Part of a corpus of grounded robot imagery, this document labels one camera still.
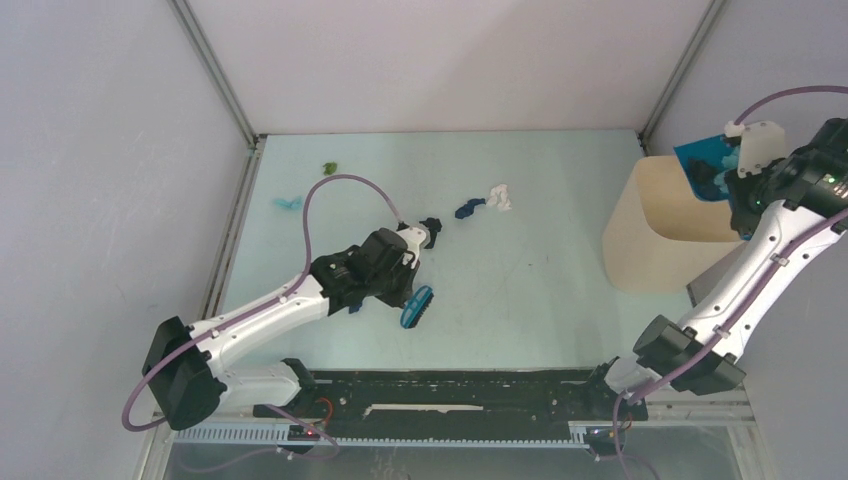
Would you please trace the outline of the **blue dustpan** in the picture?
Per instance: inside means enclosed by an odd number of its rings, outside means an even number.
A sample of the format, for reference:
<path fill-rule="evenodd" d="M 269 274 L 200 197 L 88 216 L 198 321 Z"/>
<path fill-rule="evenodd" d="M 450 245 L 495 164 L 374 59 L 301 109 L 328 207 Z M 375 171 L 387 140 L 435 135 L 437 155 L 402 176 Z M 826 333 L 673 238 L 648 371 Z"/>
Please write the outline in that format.
<path fill-rule="evenodd" d="M 740 144 L 738 139 L 728 140 L 718 135 L 673 148 L 698 200 L 720 202 L 729 199 L 725 175 L 738 167 Z"/>

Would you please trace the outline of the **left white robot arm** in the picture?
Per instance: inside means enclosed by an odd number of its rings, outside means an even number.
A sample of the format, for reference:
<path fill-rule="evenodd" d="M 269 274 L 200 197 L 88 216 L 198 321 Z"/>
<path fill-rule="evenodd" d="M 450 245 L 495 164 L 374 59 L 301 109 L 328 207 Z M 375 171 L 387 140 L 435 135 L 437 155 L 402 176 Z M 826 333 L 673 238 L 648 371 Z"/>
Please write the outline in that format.
<path fill-rule="evenodd" d="M 248 369 L 237 363 L 283 334 L 369 297 L 406 307 L 429 241 L 422 228 L 381 228 L 360 245 L 317 257 L 305 273 L 234 311 L 192 324 L 179 317 L 163 321 L 142 367 L 163 423 L 186 430 L 220 409 L 262 404 L 297 417 L 311 412 L 316 390 L 298 360 Z"/>

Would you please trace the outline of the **blue hand brush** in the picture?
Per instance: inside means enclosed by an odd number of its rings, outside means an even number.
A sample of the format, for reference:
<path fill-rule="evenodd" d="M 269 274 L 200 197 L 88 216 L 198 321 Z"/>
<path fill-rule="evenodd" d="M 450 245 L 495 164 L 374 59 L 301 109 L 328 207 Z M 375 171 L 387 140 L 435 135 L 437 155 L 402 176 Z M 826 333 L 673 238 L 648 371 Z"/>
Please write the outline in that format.
<path fill-rule="evenodd" d="M 434 298 L 431 286 L 423 285 L 418 288 L 406 302 L 400 316 L 400 326 L 403 329 L 415 328 Z"/>

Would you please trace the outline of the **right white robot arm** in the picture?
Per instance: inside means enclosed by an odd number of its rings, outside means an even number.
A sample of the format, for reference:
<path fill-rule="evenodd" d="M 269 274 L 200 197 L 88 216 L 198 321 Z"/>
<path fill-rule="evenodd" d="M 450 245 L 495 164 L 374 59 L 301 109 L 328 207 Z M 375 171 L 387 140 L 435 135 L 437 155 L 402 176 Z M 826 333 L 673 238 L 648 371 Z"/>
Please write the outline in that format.
<path fill-rule="evenodd" d="M 730 227 L 745 240 L 741 256 L 712 292 L 678 322 L 657 316 L 633 354 L 611 362 L 604 379 L 581 392 L 585 411 L 606 418 L 668 386 L 710 395 L 744 379 L 737 366 L 759 321 L 795 277 L 847 232 L 847 121 L 827 120 L 812 140 L 786 151 L 773 122 L 730 123 L 738 147 L 726 172 Z"/>

